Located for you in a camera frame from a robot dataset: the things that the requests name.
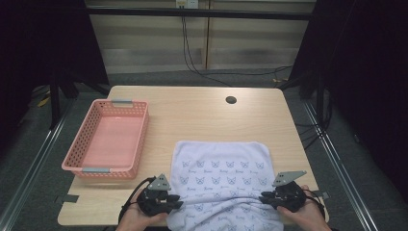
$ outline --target white cloth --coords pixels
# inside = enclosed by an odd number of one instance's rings
[[[171,230],[268,230],[283,224],[258,196],[273,191],[268,149],[258,142],[179,141],[170,193],[184,201],[167,217]]]

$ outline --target person's right hand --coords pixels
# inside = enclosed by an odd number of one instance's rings
[[[305,190],[305,193],[308,196],[312,197],[312,194],[308,191],[308,186],[305,185],[301,188],[302,190]],[[304,206],[296,213],[292,213],[290,210],[282,206],[278,206],[277,210],[284,217],[290,219],[305,231],[331,230],[324,220],[324,217],[321,215],[318,205],[311,199],[306,199]]]

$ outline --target black round hole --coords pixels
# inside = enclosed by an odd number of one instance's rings
[[[235,104],[237,103],[237,98],[234,96],[228,96],[225,98],[225,101],[227,101],[229,104]]]

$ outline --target person's left hand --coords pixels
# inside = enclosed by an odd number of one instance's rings
[[[136,202],[138,198],[138,193],[133,196],[131,203]],[[128,210],[123,215],[119,226],[116,231],[141,231],[147,226],[165,220],[167,218],[167,213],[161,213],[154,217],[149,217],[145,215],[137,203],[133,203],[129,206]]]

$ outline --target wall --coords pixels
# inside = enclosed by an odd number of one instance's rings
[[[175,1],[88,0],[89,6],[175,8]],[[310,1],[199,1],[200,9],[310,13]],[[182,19],[92,15],[108,74],[187,69]],[[197,69],[277,67],[293,64],[306,21],[186,18]]]

